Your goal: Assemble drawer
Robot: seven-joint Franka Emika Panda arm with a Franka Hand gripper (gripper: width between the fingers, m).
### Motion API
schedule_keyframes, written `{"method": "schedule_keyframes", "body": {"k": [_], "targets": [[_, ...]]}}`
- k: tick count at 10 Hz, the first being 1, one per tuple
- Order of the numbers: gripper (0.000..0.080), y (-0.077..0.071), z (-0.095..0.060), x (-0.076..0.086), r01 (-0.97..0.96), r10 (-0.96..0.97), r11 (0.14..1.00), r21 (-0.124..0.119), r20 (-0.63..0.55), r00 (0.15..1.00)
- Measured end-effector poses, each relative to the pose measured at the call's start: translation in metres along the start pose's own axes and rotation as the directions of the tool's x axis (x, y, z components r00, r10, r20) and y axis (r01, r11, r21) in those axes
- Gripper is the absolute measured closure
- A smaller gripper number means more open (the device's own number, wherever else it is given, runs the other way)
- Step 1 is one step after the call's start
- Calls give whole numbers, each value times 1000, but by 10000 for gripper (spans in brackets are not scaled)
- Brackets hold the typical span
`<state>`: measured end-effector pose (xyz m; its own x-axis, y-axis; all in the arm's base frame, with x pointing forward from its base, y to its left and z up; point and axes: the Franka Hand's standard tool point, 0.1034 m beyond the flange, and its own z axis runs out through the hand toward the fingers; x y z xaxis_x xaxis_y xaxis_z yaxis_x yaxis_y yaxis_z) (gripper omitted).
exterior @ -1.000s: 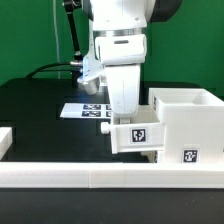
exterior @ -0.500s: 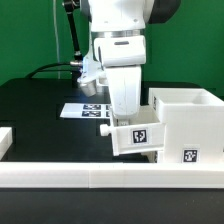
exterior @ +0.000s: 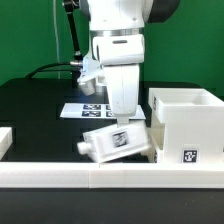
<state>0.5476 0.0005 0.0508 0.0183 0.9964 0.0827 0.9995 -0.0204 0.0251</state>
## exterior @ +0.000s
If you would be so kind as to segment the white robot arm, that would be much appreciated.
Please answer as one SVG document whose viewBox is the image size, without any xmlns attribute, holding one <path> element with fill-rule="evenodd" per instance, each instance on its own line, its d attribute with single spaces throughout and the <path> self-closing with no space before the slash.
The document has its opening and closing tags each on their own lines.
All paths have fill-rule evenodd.
<svg viewBox="0 0 224 224">
<path fill-rule="evenodd" d="M 79 86 L 90 95 L 102 82 L 119 125 L 136 114 L 144 25 L 167 21 L 179 4 L 180 0 L 79 0 L 90 34 Z"/>
</svg>

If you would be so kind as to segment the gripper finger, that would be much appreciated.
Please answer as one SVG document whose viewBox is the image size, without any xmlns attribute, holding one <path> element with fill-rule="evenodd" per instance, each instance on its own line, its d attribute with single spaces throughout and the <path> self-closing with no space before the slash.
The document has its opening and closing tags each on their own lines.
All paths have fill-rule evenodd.
<svg viewBox="0 0 224 224">
<path fill-rule="evenodd" d="M 129 124 L 129 118 L 128 117 L 118 117 L 117 118 L 117 126 L 123 127 L 125 125 Z"/>
</svg>

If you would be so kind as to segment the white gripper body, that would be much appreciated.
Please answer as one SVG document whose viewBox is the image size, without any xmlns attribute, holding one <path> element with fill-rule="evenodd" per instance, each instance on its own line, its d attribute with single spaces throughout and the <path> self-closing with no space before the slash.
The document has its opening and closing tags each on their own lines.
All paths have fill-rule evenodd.
<svg viewBox="0 0 224 224">
<path fill-rule="evenodd" d="M 103 71 L 113 116 L 118 122 L 128 122 L 137 110 L 139 65 L 105 66 Z"/>
</svg>

